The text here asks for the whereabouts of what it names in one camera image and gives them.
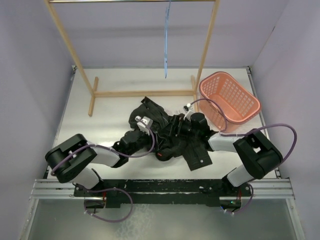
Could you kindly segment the dark pinstriped shirt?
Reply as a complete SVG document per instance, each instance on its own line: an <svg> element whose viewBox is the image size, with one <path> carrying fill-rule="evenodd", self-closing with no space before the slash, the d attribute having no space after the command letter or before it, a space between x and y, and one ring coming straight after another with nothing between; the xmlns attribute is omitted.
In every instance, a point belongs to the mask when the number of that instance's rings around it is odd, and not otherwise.
<svg viewBox="0 0 320 240"><path fill-rule="evenodd" d="M211 165L209 152L212 151L212 148L208 140L216 132L210 129L205 115L196 112L190 117L192 133L187 137L170 136L171 121L174 115L167 114L163 107L145 97L141 105L130 114L128 123L134 131L139 130L135 120L136 116L153 120L150 129L156 136L156 145L152 152L159 161L165 162L182 156L191 171Z"/></svg>

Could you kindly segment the light blue wire hanger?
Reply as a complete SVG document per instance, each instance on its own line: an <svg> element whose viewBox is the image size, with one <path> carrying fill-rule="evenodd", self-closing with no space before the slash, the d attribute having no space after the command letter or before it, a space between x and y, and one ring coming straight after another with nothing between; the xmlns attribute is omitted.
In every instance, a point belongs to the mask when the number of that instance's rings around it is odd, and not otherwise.
<svg viewBox="0 0 320 240"><path fill-rule="evenodd" d="M164 78L168 77L168 27L171 9L171 0L165 10L165 23L164 23Z"/></svg>

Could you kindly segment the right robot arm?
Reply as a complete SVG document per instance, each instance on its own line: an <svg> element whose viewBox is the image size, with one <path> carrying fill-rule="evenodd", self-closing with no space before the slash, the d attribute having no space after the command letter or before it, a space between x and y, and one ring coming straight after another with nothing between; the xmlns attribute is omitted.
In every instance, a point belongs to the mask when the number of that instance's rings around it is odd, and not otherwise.
<svg viewBox="0 0 320 240"><path fill-rule="evenodd" d="M170 136L177 138L174 152L183 156L191 171L211 165L210 152L238 155L241 165L222 178L222 190L228 196L235 195L241 185L264 178L285 159L260 129L238 135L223 134L210 129L200 112L174 116Z"/></svg>

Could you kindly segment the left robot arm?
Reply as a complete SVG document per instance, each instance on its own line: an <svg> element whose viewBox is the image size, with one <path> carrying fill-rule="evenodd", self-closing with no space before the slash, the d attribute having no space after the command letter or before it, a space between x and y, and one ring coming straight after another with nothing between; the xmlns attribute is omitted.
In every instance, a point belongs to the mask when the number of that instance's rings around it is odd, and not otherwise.
<svg viewBox="0 0 320 240"><path fill-rule="evenodd" d="M130 158L141 158L151 153L157 143L157 137L140 130L128 131L113 146L90 144L80 133L49 150L45 160L51 168L51 175L62 184L74 182L81 185L91 196L103 191L98 173L88 167L90 163L119 168Z"/></svg>

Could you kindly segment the pink plastic basket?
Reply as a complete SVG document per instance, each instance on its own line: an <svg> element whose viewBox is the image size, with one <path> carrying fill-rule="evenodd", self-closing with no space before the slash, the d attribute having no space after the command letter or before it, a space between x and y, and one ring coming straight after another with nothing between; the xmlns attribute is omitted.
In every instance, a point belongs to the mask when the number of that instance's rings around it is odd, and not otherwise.
<svg viewBox="0 0 320 240"><path fill-rule="evenodd" d="M257 116L260 101L229 73L218 71L203 79L198 86L203 100L199 108L220 131L231 133Z"/></svg>

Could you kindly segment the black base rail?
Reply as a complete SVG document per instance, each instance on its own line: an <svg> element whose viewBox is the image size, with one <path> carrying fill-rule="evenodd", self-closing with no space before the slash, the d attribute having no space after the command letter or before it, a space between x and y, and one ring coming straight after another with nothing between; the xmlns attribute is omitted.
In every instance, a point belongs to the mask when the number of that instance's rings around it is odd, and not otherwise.
<svg viewBox="0 0 320 240"><path fill-rule="evenodd" d="M106 208L121 204L241 206L240 197L250 197L249 184L233 187L225 179L104 179L92 190L76 185L75 197L105 197Z"/></svg>

